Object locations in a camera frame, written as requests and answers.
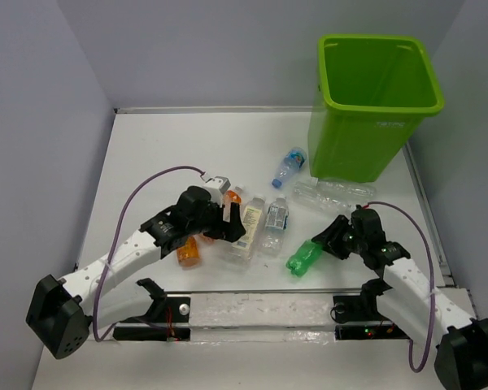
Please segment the green plastic bottle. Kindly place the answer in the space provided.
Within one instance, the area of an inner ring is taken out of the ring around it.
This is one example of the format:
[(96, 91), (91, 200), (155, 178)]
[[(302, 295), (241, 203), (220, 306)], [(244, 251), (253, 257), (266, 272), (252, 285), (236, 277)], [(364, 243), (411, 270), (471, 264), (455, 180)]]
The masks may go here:
[(305, 240), (296, 252), (289, 257), (285, 266), (292, 275), (304, 276), (323, 253), (323, 245)]

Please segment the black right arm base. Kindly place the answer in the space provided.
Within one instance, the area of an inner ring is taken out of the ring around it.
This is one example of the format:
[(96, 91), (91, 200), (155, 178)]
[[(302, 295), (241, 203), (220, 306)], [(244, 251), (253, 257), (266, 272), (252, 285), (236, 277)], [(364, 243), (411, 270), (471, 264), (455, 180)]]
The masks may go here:
[(329, 312), (335, 322), (338, 340), (405, 340), (407, 334), (392, 320), (377, 311), (376, 298), (387, 287), (373, 281), (364, 284), (356, 294), (333, 296)]

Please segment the small clear bottle blue label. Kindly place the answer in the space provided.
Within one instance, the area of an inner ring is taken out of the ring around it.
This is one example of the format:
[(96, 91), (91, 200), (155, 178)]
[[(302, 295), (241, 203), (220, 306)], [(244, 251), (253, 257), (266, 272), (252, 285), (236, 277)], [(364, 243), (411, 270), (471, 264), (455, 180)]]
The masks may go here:
[(277, 197), (268, 207), (260, 250), (270, 257), (280, 252), (285, 238), (289, 207), (284, 196)]

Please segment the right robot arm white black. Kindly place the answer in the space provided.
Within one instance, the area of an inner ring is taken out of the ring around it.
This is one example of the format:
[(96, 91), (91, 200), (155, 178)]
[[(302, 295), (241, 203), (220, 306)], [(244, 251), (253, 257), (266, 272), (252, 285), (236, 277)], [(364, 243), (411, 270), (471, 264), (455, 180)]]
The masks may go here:
[(376, 273), (361, 289), (359, 312), (389, 319), (412, 343), (434, 351), (434, 371), (445, 389), (488, 387), (488, 318), (472, 316), (440, 291), (401, 244), (387, 240), (375, 210), (340, 214), (312, 242), (336, 258), (357, 254)]

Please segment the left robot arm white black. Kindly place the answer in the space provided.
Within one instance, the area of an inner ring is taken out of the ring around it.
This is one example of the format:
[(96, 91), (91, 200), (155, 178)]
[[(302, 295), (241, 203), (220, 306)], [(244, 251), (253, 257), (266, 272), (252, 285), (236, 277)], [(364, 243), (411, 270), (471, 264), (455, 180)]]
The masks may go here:
[(54, 358), (66, 358), (82, 346), (93, 330), (126, 318), (154, 321), (162, 315), (166, 295), (151, 279), (136, 282), (146, 292), (137, 299), (136, 311), (128, 310), (129, 303), (122, 301), (123, 314), (100, 315), (100, 298), (127, 278), (166, 258), (191, 236), (204, 234), (234, 243), (245, 232), (239, 204), (233, 202), (225, 207), (206, 188), (190, 186), (176, 204), (145, 221), (124, 243), (114, 242), (100, 259), (63, 277), (46, 275), (40, 279), (26, 323)]

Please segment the clear bottle beige label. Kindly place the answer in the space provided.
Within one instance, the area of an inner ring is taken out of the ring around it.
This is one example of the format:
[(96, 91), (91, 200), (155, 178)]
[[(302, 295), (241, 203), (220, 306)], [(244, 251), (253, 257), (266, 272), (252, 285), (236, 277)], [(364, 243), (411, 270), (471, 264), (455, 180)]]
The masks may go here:
[(245, 234), (231, 244), (229, 249), (228, 260), (232, 264), (244, 267), (250, 263), (264, 227), (265, 216), (265, 197), (260, 194), (253, 196), (242, 212)]

